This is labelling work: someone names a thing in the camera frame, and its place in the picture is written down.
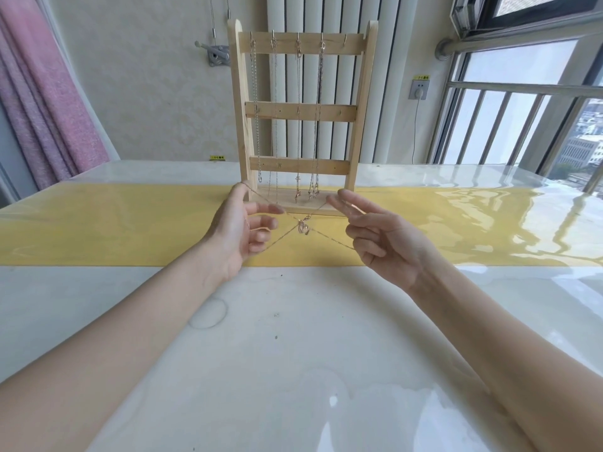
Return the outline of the pink curtain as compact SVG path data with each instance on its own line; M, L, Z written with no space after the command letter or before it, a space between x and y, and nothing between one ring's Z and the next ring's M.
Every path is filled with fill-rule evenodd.
M37 0L0 0L0 103L39 190L110 161Z

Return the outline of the dark window frame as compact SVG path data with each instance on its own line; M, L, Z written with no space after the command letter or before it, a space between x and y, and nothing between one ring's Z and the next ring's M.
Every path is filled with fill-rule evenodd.
M453 0L459 38L579 38L603 32L603 0Z

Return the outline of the person's right hand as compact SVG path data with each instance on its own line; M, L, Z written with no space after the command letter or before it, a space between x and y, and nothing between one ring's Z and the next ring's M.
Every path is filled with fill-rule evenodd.
M336 209L336 193L327 197L327 203ZM385 249L384 257L361 261L380 277L416 299L430 287L433 275L438 273L438 267L445 259L418 228L402 216L385 210L393 217L380 219L379 229L359 228L348 224L345 233L352 239L352 245L354 239L368 239Z

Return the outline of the wooden jewelry display stand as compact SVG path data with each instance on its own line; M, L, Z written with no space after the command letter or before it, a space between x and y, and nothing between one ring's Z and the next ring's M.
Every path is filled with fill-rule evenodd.
M229 21L228 26L233 103L235 108L237 153L241 180L247 181L249 200L274 203L286 212L303 215L342 216L327 203L328 192L321 192L318 179L322 175L341 176L344 189L355 190L361 145L367 118L368 97L378 42L379 23L368 22L365 34L325 34L318 32L245 32L241 22ZM318 58L317 97L314 103L276 102L258 100L258 91L250 96L247 58L252 62L252 83L257 84L258 55L268 54L278 63L279 55L305 55ZM324 104L321 102L323 62L328 55L360 57L359 84L354 105ZM259 122L295 121L298 135L303 122L311 122L314 141L311 158L303 158L302 140L297 142L296 158L277 153L277 131L272 153L259 154ZM350 123L349 159L319 159L318 135L321 123Z

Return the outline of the metal window guard railing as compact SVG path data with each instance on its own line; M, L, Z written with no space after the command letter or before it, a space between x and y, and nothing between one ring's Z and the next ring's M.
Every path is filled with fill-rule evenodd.
M428 164L603 188L603 34L455 53Z

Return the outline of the person's left hand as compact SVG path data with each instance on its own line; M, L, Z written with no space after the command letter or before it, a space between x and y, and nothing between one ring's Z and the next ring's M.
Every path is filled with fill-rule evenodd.
M231 280L251 256L245 247L251 242L260 242L260 252L267 249L272 231L259 229L250 231L247 218L276 218L284 214L282 206L272 203L246 201L246 218L242 221L222 221L221 206L215 213L209 230L201 240L203 259L208 261L209 279L215 286Z

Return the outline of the yellow table runner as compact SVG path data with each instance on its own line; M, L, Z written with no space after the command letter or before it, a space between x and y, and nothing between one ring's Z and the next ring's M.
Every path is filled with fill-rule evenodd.
M0 266L162 267L228 186L62 182L0 210ZM556 184L365 187L456 265L603 268L603 200Z

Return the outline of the person's right forearm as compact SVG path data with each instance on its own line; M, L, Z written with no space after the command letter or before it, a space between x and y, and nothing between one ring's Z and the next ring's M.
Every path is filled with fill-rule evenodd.
M603 452L603 377L506 311L446 260L405 291L539 452Z

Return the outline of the white column radiator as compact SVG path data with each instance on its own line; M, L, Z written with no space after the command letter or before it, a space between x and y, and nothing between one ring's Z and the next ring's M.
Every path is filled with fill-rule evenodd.
M400 92L403 87L406 59L411 45L418 0L267 0L268 30L276 32L324 32L364 34L371 20L379 23L378 42L370 92L361 164L385 164L390 145ZM270 59L271 99L277 102L315 102L317 97L318 58L296 59L279 55L274 69ZM327 104L356 102L361 59L357 57L324 58L322 100ZM313 128L303 122L273 122L273 138L277 131L278 153L297 157L297 142L302 140L301 153L313 153ZM321 123L318 155L321 159L348 159L351 124Z

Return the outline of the metal wall crank bracket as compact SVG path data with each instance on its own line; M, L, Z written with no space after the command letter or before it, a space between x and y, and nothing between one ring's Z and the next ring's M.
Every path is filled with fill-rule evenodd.
M230 46L228 45L207 45L198 40L194 42L195 47L204 49L207 52L209 66L228 66L230 67Z

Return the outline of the person's left forearm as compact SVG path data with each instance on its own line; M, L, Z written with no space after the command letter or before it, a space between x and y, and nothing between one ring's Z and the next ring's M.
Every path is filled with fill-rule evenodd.
M85 452L242 257L206 241L0 384L0 452Z

